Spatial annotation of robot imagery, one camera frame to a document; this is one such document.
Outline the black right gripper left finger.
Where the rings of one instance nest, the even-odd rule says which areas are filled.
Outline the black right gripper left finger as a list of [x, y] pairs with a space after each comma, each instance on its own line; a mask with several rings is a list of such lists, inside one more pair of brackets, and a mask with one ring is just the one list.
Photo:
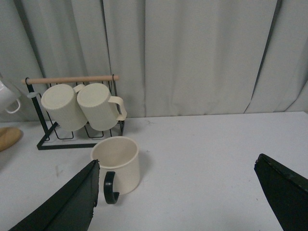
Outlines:
[[86, 231], [98, 202], [100, 166], [91, 161], [12, 231]]

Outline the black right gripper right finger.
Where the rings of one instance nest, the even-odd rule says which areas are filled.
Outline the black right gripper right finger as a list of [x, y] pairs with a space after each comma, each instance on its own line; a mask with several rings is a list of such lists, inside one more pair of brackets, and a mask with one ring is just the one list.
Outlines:
[[308, 179], [265, 154], [258, 156], [254, 170], [282, 229], [306, 231], [308, 229]]

